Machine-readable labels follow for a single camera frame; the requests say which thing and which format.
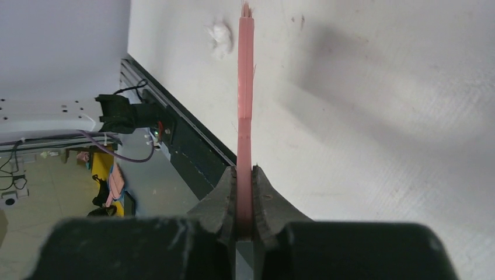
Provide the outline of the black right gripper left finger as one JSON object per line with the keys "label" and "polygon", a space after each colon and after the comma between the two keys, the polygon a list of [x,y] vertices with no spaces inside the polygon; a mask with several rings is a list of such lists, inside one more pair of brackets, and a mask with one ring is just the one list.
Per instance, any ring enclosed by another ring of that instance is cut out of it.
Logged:
{"label": "black right gripper left finger", "polygon": [[187,213],[215,236],[213,260],[221,279],[235,279],[236,193],[236,168],[229,166],[216,187]]}

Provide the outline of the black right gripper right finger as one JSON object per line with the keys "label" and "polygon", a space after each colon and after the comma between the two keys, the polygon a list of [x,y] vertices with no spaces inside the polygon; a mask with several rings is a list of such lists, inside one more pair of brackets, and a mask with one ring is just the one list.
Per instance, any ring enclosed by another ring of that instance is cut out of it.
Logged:
{"label": "black right gripper right finger", "polygon": [[254,279],[291,276],[291,242],[285,226],[311,218],[285,199],[259,166],[252,170],[252,195]]}

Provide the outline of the pink hand brush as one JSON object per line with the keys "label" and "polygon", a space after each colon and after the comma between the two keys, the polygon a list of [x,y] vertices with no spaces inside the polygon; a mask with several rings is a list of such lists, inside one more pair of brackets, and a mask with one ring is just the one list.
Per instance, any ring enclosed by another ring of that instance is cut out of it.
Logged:
{"label": "pink hand brush", "polygon": [[248,2],[242,2],[238,34],[238,141],[236,161],[236,225],[241,240],[252,238],[252,156],[251,130],[255,20]]}

